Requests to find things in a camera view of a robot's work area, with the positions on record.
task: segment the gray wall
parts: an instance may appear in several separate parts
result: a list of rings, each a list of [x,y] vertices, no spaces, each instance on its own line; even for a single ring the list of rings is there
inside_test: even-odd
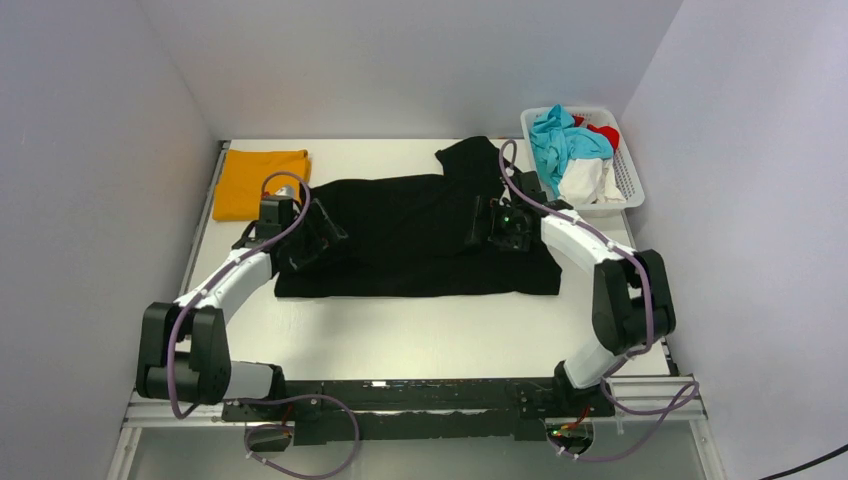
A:
[[[623,116],[730,478],[843,445],[848,6],[686,0]],[[802,478],[846,478],[848,456]]]
[[[140,0],[213,131],[520,133],[556,102],[620,114],[681,0]]]
[[[215,144],[131,0],[0,3],[0,478],[102,478]]]

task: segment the black shirt sleeve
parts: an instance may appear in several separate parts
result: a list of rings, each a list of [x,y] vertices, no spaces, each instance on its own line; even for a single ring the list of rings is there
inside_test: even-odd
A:
[[[486,137],[471,137],[436,152],[448,179],[468,180],[485,190],[501,187],[498,149]]]

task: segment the white cloth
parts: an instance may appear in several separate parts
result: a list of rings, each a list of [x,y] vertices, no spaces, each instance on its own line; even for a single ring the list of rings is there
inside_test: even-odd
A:
[[[612,159],[574,159],[559,182],[559,194],[571,205],[623,203],[626,201],[615,183]]]

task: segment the white laundry basket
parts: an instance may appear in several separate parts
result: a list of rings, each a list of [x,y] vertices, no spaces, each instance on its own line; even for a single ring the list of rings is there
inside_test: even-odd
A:
[[[533,147],[530,145],[530,129],[533,127],[533,122],[542,115],[547,115],[551,107],[531,108],[521,112],[521,129],[524,131],[524,148],[527,149],[527,158],[533,169],[536,168],[536,159],[533,156]],[[596,127],[610,126],[621,133],[618,128],[618,123],[615,117],[609,110],[597,107],[565,107],[565,110],[572,115],[579,115],[585,118],[588,122]],[[627,144],[624,142],[624,136],[618,143],[618,149],[613,157],[612,168],[615,171],[615,183],[618,189],[621,190],[624,198],[627,199],[624,203],[593,203],[584,205],[574,205],[574,209],[586,217],[606,217],[619,214],[625,208],[638,207],[645,201],[645,192],[642,190],[642,184],[639,182],[639,176],[636,175],[636,167],[633,165],[633,159],[630,158],[630,151],[627,150]],[[548,199],[554,199],[553,190],[548,185],[542,183],[542,189],[548,194]]]

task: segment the folded orange cloth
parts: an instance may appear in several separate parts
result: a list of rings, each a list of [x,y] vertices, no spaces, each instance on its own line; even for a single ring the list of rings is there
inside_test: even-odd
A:
[[[212,218],[219,222],[256,220],[262,182],[268,175],[285,170],[309,181],[312,164],[306,150],[297,152],[241,152],[230,150],[224,161],[224,171],[215,187]],[[274,193],[285,185],[294,187],[300,195],[300,185],[290,177],[279,176],[268,182],[267,191]]]

